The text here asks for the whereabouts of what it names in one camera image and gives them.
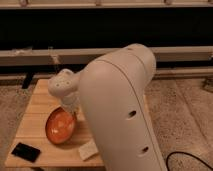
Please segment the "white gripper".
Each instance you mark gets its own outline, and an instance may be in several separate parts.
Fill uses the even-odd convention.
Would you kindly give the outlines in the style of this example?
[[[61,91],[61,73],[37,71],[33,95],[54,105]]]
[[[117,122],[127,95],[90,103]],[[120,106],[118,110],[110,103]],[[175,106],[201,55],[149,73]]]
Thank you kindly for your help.
[[[76,95],[66,96],[61,100],[61,107],[68,113],[74,115],[79,109],[79,99]]]

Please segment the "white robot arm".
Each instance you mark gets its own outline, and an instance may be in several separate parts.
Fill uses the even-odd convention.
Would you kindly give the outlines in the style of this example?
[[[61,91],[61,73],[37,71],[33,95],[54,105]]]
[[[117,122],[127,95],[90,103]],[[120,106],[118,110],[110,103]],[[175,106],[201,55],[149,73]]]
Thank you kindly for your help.
[[[107,171],[167,171],[144,101],[155,72],[153,52],[131,44],[48,82],[66,111],[81,106]]]

